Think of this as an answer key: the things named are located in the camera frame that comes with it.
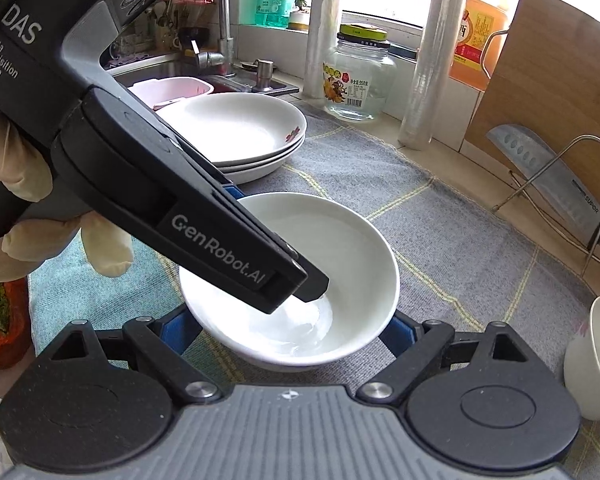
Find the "gloved left hand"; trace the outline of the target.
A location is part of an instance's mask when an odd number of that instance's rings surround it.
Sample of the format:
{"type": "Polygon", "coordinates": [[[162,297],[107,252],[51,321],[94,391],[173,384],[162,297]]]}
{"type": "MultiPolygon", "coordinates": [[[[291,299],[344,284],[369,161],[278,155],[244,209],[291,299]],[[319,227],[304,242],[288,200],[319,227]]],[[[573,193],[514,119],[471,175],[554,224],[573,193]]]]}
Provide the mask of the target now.
{"type": "MultiPolygon", "coordinates": [[[[0,182],[13,196],[31,203],[52,192],[52,173],[40,152],[0,111],[0,182]]],[[[0,283],[24,278],[58,256],[76,234],[92,268],[108,278],[125,274],[134,261],[127,232],[92,211],[67,220],[28,219],[0,237],[0,283]]]]}

